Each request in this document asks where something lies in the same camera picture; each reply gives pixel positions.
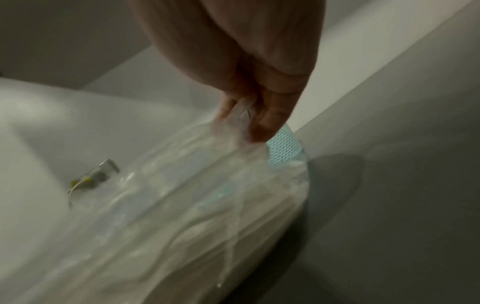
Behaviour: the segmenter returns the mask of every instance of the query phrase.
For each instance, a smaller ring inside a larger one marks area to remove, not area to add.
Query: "skin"
[[[325,0],[127,0],[160,52],[225,93],[217,118],[254,102],[250,139],[270,139],[291,115],[317,60]]]

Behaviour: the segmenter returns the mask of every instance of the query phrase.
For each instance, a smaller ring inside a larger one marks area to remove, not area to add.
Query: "clear plastic bag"
[[[269,164],[241,143],[248,119],[180,132],[87,193],[0,284],[1,304],[216,303],[297,216],[303,155]]]

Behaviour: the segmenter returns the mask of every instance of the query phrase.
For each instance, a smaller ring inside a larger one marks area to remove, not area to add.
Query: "light blue material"
[[[297,157],[303,151],[302,145],[295,139],[293,132],[285,124],[266,145],[270,153],[268,163],[277,163]]]

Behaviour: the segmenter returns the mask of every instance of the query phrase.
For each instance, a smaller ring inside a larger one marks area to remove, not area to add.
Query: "plastic packaging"
[[[242,143],[245,112],[233,117],[180,132],[86,194],[0,284],[0,303],[221,301],[295,219],[309,187],[302,154],[269,164],[266,145]]]

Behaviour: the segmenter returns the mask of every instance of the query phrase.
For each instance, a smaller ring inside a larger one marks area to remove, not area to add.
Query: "plastic bag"
[[[222,300],[295,219],[309,187],[302,154],[271,164],[266,145],[242,144],[246,112],[233,117],[180,132],[87,193],[0,284],[0,303]]]

